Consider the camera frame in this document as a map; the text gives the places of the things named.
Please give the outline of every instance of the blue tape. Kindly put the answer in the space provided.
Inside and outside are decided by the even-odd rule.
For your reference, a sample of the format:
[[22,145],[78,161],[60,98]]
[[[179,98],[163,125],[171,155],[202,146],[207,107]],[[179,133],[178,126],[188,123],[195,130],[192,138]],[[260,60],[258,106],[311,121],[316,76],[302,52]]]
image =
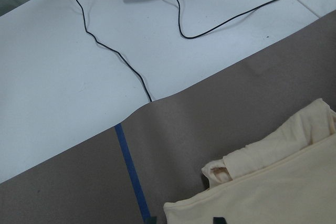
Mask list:
[[136,174],[136,170],[133,164],[130,150],[128,149],[128,145],[126,142],[124,131],[122,130],[122,127],[121,127],[121,123],[117,124],[114,127],[114,129],[115,129],[115,132],[117,133],[122,155],[124,156],[128,174],[130,175],[130,179],[132,182],[136,200],[138,201],[138,205],[140,208],[141,216],[142,216],[143,221],[145,222],[146,219],[151,218],[151,214],[149,212],[147,202],[143,194],[138,175]]

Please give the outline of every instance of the cream cloth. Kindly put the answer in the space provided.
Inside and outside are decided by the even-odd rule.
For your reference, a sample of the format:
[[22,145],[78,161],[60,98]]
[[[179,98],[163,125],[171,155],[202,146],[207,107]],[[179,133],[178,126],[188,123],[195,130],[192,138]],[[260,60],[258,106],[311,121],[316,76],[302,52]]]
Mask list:
[[[336,223],[335,122],[329,106],[314,101],[265,139],[225,156],[215,170],[226,175],[207,173],[218,186],[165,203],[168,224],[211,224],[213,217],[228,224]],[[203,171],[213,171],[211,164]]]

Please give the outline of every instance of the white table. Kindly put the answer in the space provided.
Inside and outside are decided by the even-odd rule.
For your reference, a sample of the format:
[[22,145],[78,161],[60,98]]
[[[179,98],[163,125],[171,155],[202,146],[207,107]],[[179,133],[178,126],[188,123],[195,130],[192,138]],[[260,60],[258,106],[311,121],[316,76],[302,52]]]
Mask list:
[[[336,0],[280,0],[195,40],[174,0],[79,0],[88,27],[157,100],[289,36]],[[269,0],[181,0],[187,35]],[[83,28],[74,0],[31,0],[0,17],[0,182],[123,121],[148,102],[139,80]]]

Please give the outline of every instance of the wire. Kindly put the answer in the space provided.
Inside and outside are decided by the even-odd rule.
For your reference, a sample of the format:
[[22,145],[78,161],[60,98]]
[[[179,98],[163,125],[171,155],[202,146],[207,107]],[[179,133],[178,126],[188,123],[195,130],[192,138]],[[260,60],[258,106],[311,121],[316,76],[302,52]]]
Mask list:
[[124,57],[123,57],[117,50],[112,49],[112,48],[106,46],[105,44],[99,42],[99,41],[97,40],[97,38],[95,37],[95,35],[88,31],[88,29],[87,29],[87,25],[86,25],[86,21],[85,21],[84,9],[83,9],[82,5],[79,3],[78,0],[76,0],[76,2],[77,2],[77,4],[80,6],[80,8],[81,8],[81,10],[82,10],[82,15],[83,15],[83,21],[84,21],[84,29],[85,29],[85,32],[88,33],[89,35],[91,35],[91,36],[94,38],[94,40],[95,40],[95,42],[96,42],[97,44],[99,44],[99,45],[105,47],[106,49],[108,49],[108,50],[110,50],[110,51],[112,51],[112,52],[115,52],[115,53],[120,57],[120,59],[121,59],[121,60],[122,60],[122,61],[123,61],[123,62],[124,62],[124,63],[125,63],[131,70],[132,70],[132,71],[133,71],[133,73],[135,73],[135,74],[140,78],[141,83],[142,83],[142,86],[143,86],[143,89],[145,90],[146,95],[147,95],[147,97],[148,97],[148,100],[149,100],[150,102],[152,102],[152,98],[151,98],[151,96],[150,96],[150,94],[149,94],[149,92],[148,92],[148,90],[147,90],[146,84],[145,84],[143,78],[141,77],[141,75],[140,75],[134,68],[132,68],[132,66],[125,60],[125,58],[124,58]]
[[255,7],[255,8],[253,8],[253,9],[251,9],[251,10],[248,10],[248,11],[243,12],[243,13],[240,13],[240,14],[238,14],[238,15],[232,17],[232,18],[229,18],[228,20],[224,21],[223,23],[219,24],[218,26],[215,26],[215,27],[211,28],[211,29],[208,30],[208,31],[205,31],[205,32],[203,32],[203,33],[201,33],[201,34],[198,34],[198,35],[196,35],[196,36],[191,36],[191,37],[184,35],[184,33],[182,32],[182,29],[181,29],[181,5],[180,5],[180,1],[179,1],[179,0],[176,0],[176,1],[177,1],[177,4],[178,4],[178,11],[179,11],[179,21],[178,21],[178,24],[179,24],[178,26],[179,26],[179,27],[178,27],[178,28],[179,28],[179,31],[180,31],[181,36],[182,36],[183,38],[185,38],[185,39],[196,39],[196,38],[199,38],[199,37],[201,37],[201,36],[204,36],[204,35],[210,33],[211,31],[217,29],[218,27],[221,27],[222,25],[224,25],[224,24],[230,22],[231,20],[233,20],[233,19],[235,19],[235,18],[238,18],[238,17],[240,17],[240,16],[243,16],[243,15],[245,15],[245,14],[247,14],[247,13],[253,12],[254,10],[260,9],[260,8],[264,7],[265,5],[269,5],[269,4],[271,4],[271,3],[275,2],[275,1],[278,1],[278,0],[271,0],[271,1],[268,1],[268,2],[266,2],[266,3],[264,3],[264,4],[262,4],[262,5],[259,5],[259,6]]

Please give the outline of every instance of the cord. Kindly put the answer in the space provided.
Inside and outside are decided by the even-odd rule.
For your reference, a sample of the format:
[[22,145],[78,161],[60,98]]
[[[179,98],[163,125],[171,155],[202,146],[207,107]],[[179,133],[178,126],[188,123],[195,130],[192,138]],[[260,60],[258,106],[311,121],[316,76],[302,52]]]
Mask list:
[[264,4],[262,4],[262,5],[259,5],[259,6],[255,7],[255,8],[253,8],[253,9],[251,9],[251,10],[248,10],[248,11],[243,12],[243,13],[240,13],[240,14],[238,14],[238,15],[232,17],[232,18],[229,18],[228,20],[224,21],[223,23],[219,24],[218,26],[215,26],[215,27],[211,28],[211,29],[208,30],[208,31],[205,31],[205,32],[203,32],[203,33],[201,33],[201,34],[198,34],[198,35],[196,35],[196,36],[191,36],[191,37],[184,35],[184,33],[182,32],[182,29],[181,29],[181,5],[180,5],[180,1],[179,1],[179,0],[176,0],[176,1],[177,1],[177,4],[178,4],[178,11],[179,11],[179,21],[178,21],[178,24],[179,24],[178,26],[179,26],[179,27],[178,27],[178,28],[179,28],[179,31],[180,31],[181,36],[182,36],[183,38],[185,38],[185,39],[196,39],[196,38],[199,38],[199,37],[201,37],[201,36],[204,36],[204,35],[210,33],[211,31],[217,29],[218,27],[221,27],[222,25],[224,25],[224,24],[230,22],[231,20],[233,20],[233,19],[235,19],[235,18],[238,18],[238,17],[240,17],[240,16],[243,16],[243,15],[245,15],[245,14],[247,14],[247,13],[253,12],[254,10],[260,9],[260,8],[264,7],[265,5],[271,4],[271,3],[275,2],[275,1],[278,1],[278,0],[271,0],[271,1],[268,1],[268,2],[266,2],[266,3],[264,3]]
[[79,3],[78,0],[76,0],[76,2],[77,2],[77,4],[80,6],[80,8],[81,8],[81,10],[82,10],[82,15],[83,15],[83,21],[84,21],[84,29],[85,29],[85,32],[86,32],[87,34],[91,35],[91,36],[94,38],[94,40],[95,40],[95,42],[96,42],[97,44],[99,44],[99,45],[105,47],[106,49],[108,49],[108,50],[110,50],[110,51],[116,53],[116,54],[120,57],[120,59],[121,59],[121,60],[122,60],[122,61],[123,61],[123,62],[124,62],[124,63],[125,63],[131,70],[132,70],[132,71],[133,71],[133,73],[135,73],[135,74],[140,78],[141,83],[142,83],[142,86],[143,86],[143,89],[145,90],[146,95],[147,95],[147,97],[148,97],[148,100],[149,100],[150,102],[152,102],[152,98],[151,98],[151,96],[149,95],[149,92],[148,92],[148,90],[147,90],[146,84],[145,84],[143,78],[141,77],[141,75],[140,75],[134,68],[132,68],[132,66],[125,60],[125,58],[124,58],[124,57],[123,57],[117,50],[112,49],[112,48],[106,46],[105,44],[99,42],[99,41],[97,40],[97,38],[95,37],[95,35],[88,31],[88,29],[87,29],[87,25],[86,25],[86,21],[85,21],[84,9],[83,9],[82,5]]

